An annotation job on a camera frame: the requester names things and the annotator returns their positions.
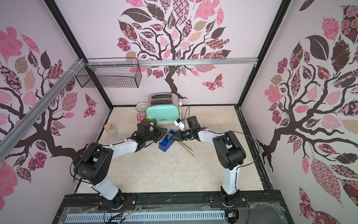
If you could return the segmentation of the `blue tape dispenser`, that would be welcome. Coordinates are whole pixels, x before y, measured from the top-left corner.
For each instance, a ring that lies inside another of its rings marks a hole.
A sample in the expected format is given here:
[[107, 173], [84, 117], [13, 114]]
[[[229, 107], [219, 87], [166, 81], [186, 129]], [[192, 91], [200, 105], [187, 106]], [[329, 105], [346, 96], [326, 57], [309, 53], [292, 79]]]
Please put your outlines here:
[[166, 152], [171, 147], [171, 145], [173, 145], [174, 141], [170, 139], [170, 136], [173, 134], [175, 134], [175, 131], [171, 129], [169, 131], [169, 134], [167, 134], [164, 139], [159, 143], [158, 148], [161, 151]]

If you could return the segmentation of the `dark pink artificial rose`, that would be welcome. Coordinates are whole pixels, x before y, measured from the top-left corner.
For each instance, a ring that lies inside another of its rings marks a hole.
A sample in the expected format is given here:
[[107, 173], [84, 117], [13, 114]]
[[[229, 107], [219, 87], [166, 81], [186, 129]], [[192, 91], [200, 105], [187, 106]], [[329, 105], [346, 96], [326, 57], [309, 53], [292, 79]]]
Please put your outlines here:
[[[142, 122], [142, 121], [148, 121], [150, 122], [152, 125], [154, 125], [155, 127], [158, 125], [157, 121], [155, 119], [149, 118], [149, 117], [145, 117], [144, 115], [138, 113], [137, 114], [137, 119], [138, 119], [138, 123]], [[179, 142], [179, 144], [187, 151], [189, 152], [193, 157], [193, 150], [191, 147], [189, 147], [187, 144]]]

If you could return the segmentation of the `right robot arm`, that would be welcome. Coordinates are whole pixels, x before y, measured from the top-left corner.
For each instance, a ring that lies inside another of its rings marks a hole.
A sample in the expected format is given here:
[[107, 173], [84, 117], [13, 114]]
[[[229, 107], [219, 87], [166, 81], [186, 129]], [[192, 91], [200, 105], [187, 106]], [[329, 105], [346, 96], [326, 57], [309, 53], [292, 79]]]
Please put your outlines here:
[[223, 204], [231, 207], [240, 197], [238, 189], [238, 173], [246, 158], [246, 152], [233, 131], [217, 133], [201, 127], [195, 116], [187, 118], [188, 129], [184, 121], [177, 119], [175, 126], [179, 128], [170, 139], [177, 142], [197, 140], [207, 142], [214, 146], [217, 158], [225, 169], [224, 181], [221, 186]]

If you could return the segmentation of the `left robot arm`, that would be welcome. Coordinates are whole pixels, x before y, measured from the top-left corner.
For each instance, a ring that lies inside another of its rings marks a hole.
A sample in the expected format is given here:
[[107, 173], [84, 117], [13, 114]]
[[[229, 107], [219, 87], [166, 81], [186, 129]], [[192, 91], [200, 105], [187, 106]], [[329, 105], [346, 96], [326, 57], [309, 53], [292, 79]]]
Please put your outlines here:
[[74, 166], [74, 173], [89, 182], [103, 198], [103, 204], [115, 210], [122, 206], [124, 199], [122, 191], [108, 177], [112, 160], [140, 151], [147, 142], [161, 141], [168, 131], [148, 121], [140, 122], [137, 127], [137, 131], [123, 142], [113, 145], [91, 143]]

